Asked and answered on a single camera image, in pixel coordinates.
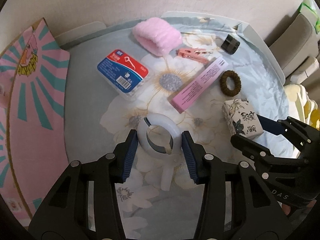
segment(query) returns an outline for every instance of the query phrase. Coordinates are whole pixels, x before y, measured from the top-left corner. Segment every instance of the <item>pink rectangular carton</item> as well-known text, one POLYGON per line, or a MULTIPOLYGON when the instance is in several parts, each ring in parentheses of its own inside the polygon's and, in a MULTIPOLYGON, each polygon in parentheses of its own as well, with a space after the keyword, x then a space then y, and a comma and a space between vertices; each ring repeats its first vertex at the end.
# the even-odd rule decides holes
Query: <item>pink rectangular carton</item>
POLYGON ((228 63, 218 57, 189 85, 171 100, 171 105, 181 114, 205 91, 224 71, 228 63))

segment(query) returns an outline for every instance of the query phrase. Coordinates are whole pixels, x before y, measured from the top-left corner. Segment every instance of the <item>brown hair tie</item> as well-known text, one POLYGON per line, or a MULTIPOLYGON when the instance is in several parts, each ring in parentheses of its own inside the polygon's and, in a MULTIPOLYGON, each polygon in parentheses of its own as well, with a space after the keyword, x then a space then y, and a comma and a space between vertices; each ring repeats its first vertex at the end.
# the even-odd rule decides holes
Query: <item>brown hair tie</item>
POLYGON ((241 80, 238 74, 232 70, 225 71, 220 78, 220 88, 222 93, 228 97, 234 97, 239 94, 241 90, 241 80), (227 86, 227 78, 231 78, 235 83, 235 89, 230 90, 227 86))

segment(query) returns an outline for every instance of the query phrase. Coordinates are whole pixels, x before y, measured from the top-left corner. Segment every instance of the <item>floral tissue package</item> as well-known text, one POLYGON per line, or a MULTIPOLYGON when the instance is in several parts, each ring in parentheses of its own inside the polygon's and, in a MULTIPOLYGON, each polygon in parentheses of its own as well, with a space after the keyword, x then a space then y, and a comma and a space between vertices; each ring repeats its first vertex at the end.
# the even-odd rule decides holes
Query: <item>floral tissue package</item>
POLYGON ((247 99, 225 101, 222 111, 231 135, 238 133, 248 139, 254 139, 263 134, 257 114, 247 99))

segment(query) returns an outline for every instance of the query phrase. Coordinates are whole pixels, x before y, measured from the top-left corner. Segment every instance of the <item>silver screw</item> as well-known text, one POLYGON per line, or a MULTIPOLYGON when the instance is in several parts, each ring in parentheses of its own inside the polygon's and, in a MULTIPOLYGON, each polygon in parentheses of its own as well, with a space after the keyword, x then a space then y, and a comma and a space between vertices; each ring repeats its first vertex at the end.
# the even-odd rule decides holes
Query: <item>silver screw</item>
POLYGON ((79 164, 80 164, 79 161, 72 161, 72 162, 70 163, 70 166, 71 166, 71 167, 76 167, 76 166, 78 166, 79 164))
POLYGON ((248 168, 249 167, 249 163, 247 163, 247 162, 240 162, 240 165, 243 168, 248 168))
POLYGON ((265 172, 265 173, 263 173, 263 174, 262 174, 262 178, 263 178, 263 179, 267 179, 267 178, 269 178, 269 174, 268 174, 268 173, 266 173, 266 172, 265 172))
POLYGON ((108 153, 107 155, 106 155, 106 158, 108 159, 108 160, 111 160, 111 159, 113 159, 115 157, 115 155, 113 154, 113 153, 108 153))
POLYGON ((210 153, 208 153, 208 154, 206 154, 206 155, 204 156, 204 158, 205 158, 206 160, 211 161, 211 160, 213 160, 213 155, 210 154, 210 153))

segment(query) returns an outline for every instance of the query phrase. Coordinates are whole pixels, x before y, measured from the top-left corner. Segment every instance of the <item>floral tablecloth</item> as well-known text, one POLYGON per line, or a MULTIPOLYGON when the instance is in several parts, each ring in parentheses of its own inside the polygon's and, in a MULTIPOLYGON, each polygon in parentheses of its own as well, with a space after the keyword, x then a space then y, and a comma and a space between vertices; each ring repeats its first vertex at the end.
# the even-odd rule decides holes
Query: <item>floral tablecloth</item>
MULTIPOLYGON (((204 48, 209 60, 220 55, 242 81, 237 98, 248 98, 257 114, 273 120, 288 115, 284 89, 270 63, 242 33, 214 19, 173 18, 168 20, 183 33, 182 47, 204 48), (232 33, 240 42, 230 56, 219 45, 232 33)), ((170 117, 181 129, 189 130, 194 141, 225 162, 252 162, 234 149, 221 107, 225 100, 216 81, 184 113, 179 114, 168 98, 204 70, 203 64, 177 57, 173 51, 154 57, 137 44, 130 28, 117 30, 86 41, 69 50, 70 66, 66 88, 66 148, 69 161, 94 161, 123 142, 130 129, 136 129, 148 113, 170 117), (153 78, 134 102, 126 101, 98 75, 97 64, 114 49, 122 49, 147 66, 153 78)), ((169 149, 170 135, 162 127, 149 129, 151 140, 169 149)), ((292 146, 281 136, 264 133, 258 143, 279 157, 291 157, 292 146)), ((199 217, 203 185, 190 179, 185 161, 174 170, 170 191, 160 188, 164 163, 139 146, 130 177, 116 185, 119 210, 127 238, 190 239, 199 217)), ((226 184, 225 223, 231 220, 231 192, 226 184)), ((93 203, 89 205, 94 229, 93 203)))

